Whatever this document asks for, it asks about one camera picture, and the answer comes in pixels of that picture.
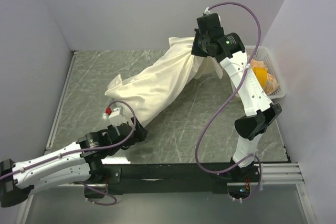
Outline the cream pillowcase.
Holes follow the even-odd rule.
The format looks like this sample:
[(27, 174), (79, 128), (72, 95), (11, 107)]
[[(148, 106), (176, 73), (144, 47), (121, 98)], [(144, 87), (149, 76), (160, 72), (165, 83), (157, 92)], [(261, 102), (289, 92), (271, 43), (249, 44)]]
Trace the cream pillowcase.
[(192, 79), (213, 72), (222, 78), (222, 68), (215, 59), (192, 55), (193, 42), (192, 37), (169, 38), (170, 47), (163, 56), (135, 76), (123, 80), (117, 75), (105, 96), (126, 102), (125, 113), (134, 111), (141, 125), (147, 126)]

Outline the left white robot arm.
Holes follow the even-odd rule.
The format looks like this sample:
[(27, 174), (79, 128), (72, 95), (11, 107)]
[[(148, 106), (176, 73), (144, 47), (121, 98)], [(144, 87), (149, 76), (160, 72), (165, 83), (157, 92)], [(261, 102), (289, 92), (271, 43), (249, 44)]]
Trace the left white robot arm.
[(103, 159), (143, 142), (147, 134), (140, 123), (109, 125), (39, 158), (24, 162), (6, 159), (1, 162), (1, 207), (18, 205), (30, 195), (50, 187), (106, 180)]

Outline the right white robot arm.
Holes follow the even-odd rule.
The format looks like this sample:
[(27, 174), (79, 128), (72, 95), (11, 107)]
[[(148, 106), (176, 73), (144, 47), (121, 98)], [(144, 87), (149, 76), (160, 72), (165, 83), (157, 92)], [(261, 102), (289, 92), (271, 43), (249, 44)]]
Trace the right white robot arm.
[(245, 115), (234, 123), (238, 142), (231, 167), (215, 174), (230, 173), (235, 181), (243, 181), (251, 172), (257, 146), (269, 125), (282, 112), (266, 95), (249, 63), (251, 59), (236, 33), (225, 34), (217, 13), (207, 13), (197, 19), (198, 28), (191, 53), (212, 57), (226, 71), (239, 95)]

